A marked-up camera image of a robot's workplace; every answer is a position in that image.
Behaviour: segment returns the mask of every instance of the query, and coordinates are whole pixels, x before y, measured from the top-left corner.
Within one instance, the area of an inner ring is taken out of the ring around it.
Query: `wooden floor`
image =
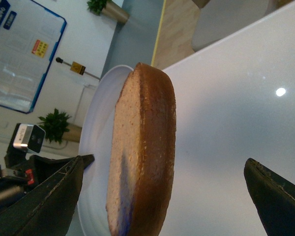
[[[199,14],[192,0],[165,0],[152,66],[165,69],[194,53],[191,39]]]

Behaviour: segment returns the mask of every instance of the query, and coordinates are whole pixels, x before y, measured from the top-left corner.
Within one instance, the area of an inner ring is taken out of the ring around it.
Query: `green plant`
[[[39,126],[46,131],[46,140],[62,143],[62,136],[64,132],[68,132],[67,120],[71,118],[66,112],[59,112],[55,108],[54,113],[48,113],[46,117],[38,117],[41,122]]]
[[[111,0],[89,0],[88,9],[94,12],[96,15],[100,15],[103,8],[106,7],[106,3]]]

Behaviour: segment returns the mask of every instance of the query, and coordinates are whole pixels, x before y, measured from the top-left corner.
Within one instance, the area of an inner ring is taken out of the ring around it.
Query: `potted plant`
[[[55,108],[54,113],[48,113],[46,117],[38,117],[41,122],[39,126],[46,132],[46,140],[62,143],[63,140],[79,142],[82,128],[68,123],[71,118],[66,112],[59,112]]]
[[[96,15],[103,13],[122,24],[125,24],[129,19],[129,14],[112,0],[89,0],[88,9]]]

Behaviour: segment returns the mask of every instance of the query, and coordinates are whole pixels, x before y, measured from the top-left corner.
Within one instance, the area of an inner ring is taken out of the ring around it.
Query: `yellow edge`
[[[161,27],[162,27],[162,22],[163,22],[163,16],[164,16],[164,11],[165,11],[165,4],[166,4],[166,0],[164,0],[164,3],[163,3],[162,13],[161,13],[161,19],[160,19],[159,25],[158,25],[157,36],[156,36],[156,41],[155,41],[155,46],[154,46],[154,51],[153,51],[153,57],[152,57],[151,66],[154,66],[155,54],[156,54],[157,45],[158,45],[158,38],[159,38],[159,35],[160,35],[160,32],[161,32]]]

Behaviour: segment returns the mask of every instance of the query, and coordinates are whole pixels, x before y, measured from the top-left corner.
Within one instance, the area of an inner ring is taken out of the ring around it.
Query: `plant pot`
[[[80,137],[81,137],[81,132],[82,132],[82,127],[79,127],[75,124],[69,124],[67,126],[67,128],[69,129],[69,131],[63,133],[62,139],[79,143]]]
[[[129,19],[129,14],[113,1],[106,3],[106,7],[103,8],[102,13],[122,24],[126,24]]]

